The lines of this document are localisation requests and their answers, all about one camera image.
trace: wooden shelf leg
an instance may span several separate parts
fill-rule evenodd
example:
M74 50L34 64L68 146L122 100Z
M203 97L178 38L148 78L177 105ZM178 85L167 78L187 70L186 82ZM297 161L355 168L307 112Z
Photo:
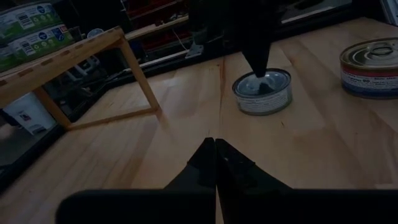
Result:
M34 93L40 102L42 102L45 109L47 109L47 111L49 111L55 120L57 120L58 123L60 123L64 128L67 128L72 124L68 117L62 112L58 105L54 103L54 101L42 87L35 89Z
M136 78L139 86L141 87L142 91L144 92L150 107L152 107L153 109L157 109L159 108L159 103L156 100L156 97L154 95L154 92L152 91L152 89L150 88L150 85L148 83L147 78L144 75L144 72L142 71L141 67L138 64L137 58L134 55L134 53L132 52L129 42L122 37L121 38L121 45L119 46L119 48L121 49L124 58L126 58L126 62L129 65L129 67L131 68L131 72L134 75L134 77Z

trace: cable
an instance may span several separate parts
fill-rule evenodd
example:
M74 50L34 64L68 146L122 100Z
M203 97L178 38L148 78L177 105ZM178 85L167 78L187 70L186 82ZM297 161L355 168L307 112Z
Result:
M188 49L182 44L182 41L180 40L180 38L178 37L178 35L175 33L174 29L172 29L172 30L173 30L174 35L177 37L178 41L180 42L181 46L182 46L185 50L188 50Z

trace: white container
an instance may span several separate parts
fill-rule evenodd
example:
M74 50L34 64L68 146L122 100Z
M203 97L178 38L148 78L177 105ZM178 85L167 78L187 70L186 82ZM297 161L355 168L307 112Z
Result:
M55 124L55 120L33 93L28 93L10 103L4 111L32 135L47 130Z

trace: tin can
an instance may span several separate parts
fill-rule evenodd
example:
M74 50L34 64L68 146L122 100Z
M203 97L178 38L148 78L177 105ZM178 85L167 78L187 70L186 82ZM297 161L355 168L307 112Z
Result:
M7 43L46 27L61 24L50 1L33 2L0 13L0 42Z
M356 44L340 55L341 82L363 98L398 97L398 38Z
M29 62L72 44L73 37L65 25L57 25L21 37L9 43L18 60Z
M236 80L232 87L239 109L246 114L262 116L276 113L292 102L291 77L281 69L269 68L257 78L253 72Z
M8 45L0 45L0 72L21 64Z

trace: open tin can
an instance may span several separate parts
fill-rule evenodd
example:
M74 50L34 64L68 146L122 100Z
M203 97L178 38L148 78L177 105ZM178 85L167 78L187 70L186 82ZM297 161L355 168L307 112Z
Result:
M350 94L364 98L398 97L398 38L362 42L340 56L341 82Z
M281 69L269 68L262 78L253 72L243 75L232 89L239 109L249 115L276 113L292 102L291 77Z

